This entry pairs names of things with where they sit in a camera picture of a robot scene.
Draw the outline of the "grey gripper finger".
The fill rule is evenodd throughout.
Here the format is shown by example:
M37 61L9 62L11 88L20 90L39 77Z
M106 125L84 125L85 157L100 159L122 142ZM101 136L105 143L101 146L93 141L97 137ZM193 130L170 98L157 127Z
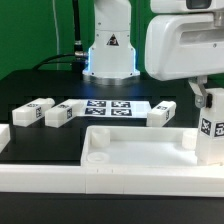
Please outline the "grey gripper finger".
M195 105L197 108L211 108L213 96L205 89L207 84L206 76L191 77L188 83L195 94Z

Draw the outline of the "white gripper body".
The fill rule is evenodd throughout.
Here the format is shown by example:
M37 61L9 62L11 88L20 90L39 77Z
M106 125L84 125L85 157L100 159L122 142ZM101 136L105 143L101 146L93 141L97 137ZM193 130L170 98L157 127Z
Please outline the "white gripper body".
M224 28L215 26L212 13L154 17L145 69L161 81L224 73Z

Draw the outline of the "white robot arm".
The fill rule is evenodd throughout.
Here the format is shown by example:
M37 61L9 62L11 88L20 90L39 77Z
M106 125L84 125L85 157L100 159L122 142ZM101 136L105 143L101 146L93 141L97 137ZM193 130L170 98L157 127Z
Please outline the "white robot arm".
M199 108L211 105L207 77L224 73L224 0L150 0L144 66L161 81L187 78ZM94 0L95 40L83 71L88 81L119 85L140 75L130 43L129 0Z

